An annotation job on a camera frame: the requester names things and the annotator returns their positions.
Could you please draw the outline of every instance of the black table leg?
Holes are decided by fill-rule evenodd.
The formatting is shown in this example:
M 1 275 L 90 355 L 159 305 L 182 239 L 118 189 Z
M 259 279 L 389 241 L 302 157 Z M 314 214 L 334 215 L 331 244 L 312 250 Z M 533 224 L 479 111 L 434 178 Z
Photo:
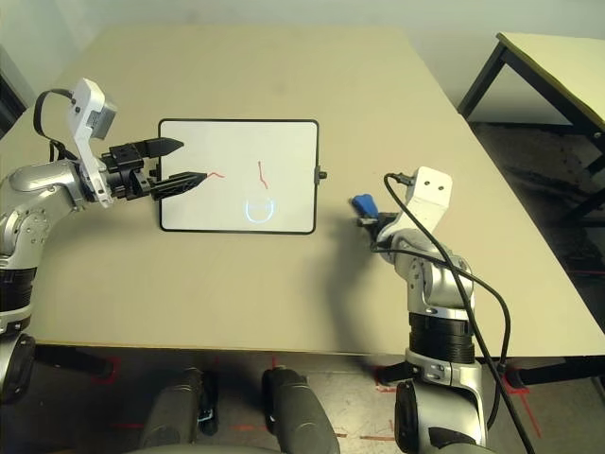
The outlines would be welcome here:
M 471 88 L 458 105 L 458 113 L 464 118 L 469 117 L 483 95 L 485 95 L 485 92 L 490 88 L 490 85 L 492 85 L 502 66 L 504 66 L 502 55 L 505 50 L 506 47 L 502 43 L 498 43 L 483 66 L 483 69 L 481 69 L 481 72 L 476 77 L 475 82 L 473 82 L 473 85 L 471 85 Z
M 582 202 L 576 208 L 571 210 L 562 219 L 562 223 L 574 222 L 580 220 L 593 210 L 596 210 L 599 206 L 605 203 L 605 188 L 596 192 L 587 201 Z
M 104 379 L 112 375 L 113 363 L 107 359 L 79 352 L 75 347 L 36 345 L 36 361 L 53 367 L 94 375 Z
M 563 364 L 534 367 L 531 369 L 511 369 L 506 378 L 513 388 L 540 385 L 557 381 L 576 380 L 591 376 L 605 375 L 605 357 L 568 358 Z
M 411 366 L 408 362 L 400 362 L 392 366 L 376 369 L 376 381 L 381 385 L 389 385 L 395 381 L 405 380 L 413 376 Z

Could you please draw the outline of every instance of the cable connector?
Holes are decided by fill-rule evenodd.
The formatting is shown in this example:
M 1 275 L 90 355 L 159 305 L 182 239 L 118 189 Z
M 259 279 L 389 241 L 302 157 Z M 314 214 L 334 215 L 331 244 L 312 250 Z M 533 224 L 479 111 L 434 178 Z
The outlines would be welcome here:
M 395 179 L 395 181 L 399 184 L 405 184 L 406 186 L 412 186 L 414 184 L 414 177 L 408 177 L 403 173 L 392 173 L 391 176 Z

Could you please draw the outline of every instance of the wall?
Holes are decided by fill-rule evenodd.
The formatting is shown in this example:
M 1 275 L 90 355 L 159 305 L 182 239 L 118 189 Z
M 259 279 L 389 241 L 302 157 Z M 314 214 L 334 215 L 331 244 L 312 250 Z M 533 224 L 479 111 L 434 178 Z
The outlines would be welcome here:
M 0 69 L 29 103 L 100 31 L 117 24 L 402 26 L 454 104 L 497 31 L 605 39 L 601 0 L 0 0 L 0 9 Z M 563 121 L 511 72 L 496 81 L 475 119 Z

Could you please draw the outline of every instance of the floor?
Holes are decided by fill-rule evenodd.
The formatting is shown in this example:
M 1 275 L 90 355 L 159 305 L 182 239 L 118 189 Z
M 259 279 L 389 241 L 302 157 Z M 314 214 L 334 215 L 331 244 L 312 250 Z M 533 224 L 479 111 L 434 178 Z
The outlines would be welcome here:
M 582 193 L 594 191 L 604 175 L 590 179 L 581 172 L 595 150 L 575 136 L 543 131 L 475 126 L 477 137 L 505 174 L 538 225 L 553 210 L 562 212 Z M 605 235 L 593 229 L 544 229 L 563 266 L 572 272 L 586 305 L 605 323 L 605 281 L 576 272 L 602 269 Z M 219 431 L 199 436 L 200 444 L 256 445 L 277 449 L 260 411 L 260 378 L 273 364 L 284 364 L 308 377 L 335 428 L 343 453 L 396 453 L 393 441 L 392 388 L 377 385 L 372 368 L 402 358 L 359 358 L 306 354 L 210 351 L 90 349 L 116 358 L 111 384 L 86 375 L 37 365 L 27 396 L 0 410 L 4 452 L 120 453 L 137 447 L 153 396 L 177 371 L 196 366 L 219 374 Z M 512 360 L 518 367 L 561 361 L 560 358 Z M 493 383 L 484 371 L 486 408 Z M 600 453 L 605 445 L 605 395 L 593 379 L 531 387 L 514 394 L 515 408 L 538 453 Z M 501 408 L 489 433 L 495 452 L 524 452 L 510 417 Z

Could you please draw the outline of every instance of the blue object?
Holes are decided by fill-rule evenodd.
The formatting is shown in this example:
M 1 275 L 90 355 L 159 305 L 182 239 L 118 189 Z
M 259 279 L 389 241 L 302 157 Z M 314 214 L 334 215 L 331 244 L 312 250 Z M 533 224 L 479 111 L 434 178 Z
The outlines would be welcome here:
M 378 218 L 378 208 L 370 194 L 362 194 L 351 199 L 351 205 L 359 216 Z

